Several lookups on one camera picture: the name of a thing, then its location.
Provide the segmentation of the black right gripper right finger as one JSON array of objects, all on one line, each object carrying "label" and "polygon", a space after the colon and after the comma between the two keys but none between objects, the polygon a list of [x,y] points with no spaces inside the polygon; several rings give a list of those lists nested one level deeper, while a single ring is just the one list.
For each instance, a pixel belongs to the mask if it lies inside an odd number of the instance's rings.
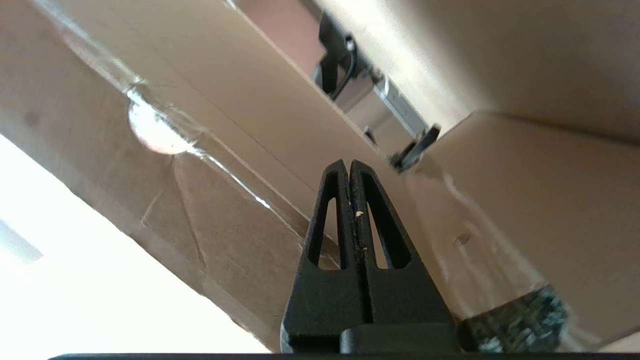
[{"label": "black right gripper right finger", "polygon": [[363,324],[351,353],[457,353],[455,324],[375,171],[350,165]]}]

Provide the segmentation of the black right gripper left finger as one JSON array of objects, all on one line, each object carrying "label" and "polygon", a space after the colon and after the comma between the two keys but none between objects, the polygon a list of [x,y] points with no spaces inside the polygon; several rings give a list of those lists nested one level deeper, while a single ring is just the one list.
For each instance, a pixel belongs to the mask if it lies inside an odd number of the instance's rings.
[{"label": "black right gripper left finger", "polygon": [[[372,246],[365,194],[354,188],[358,161],[332,162],[322,173],[294,285],[281,322],[283,353],[365,353],[371,320],[367,248]],[[329,204],[336,208],[338,269],[320,267]]]}]

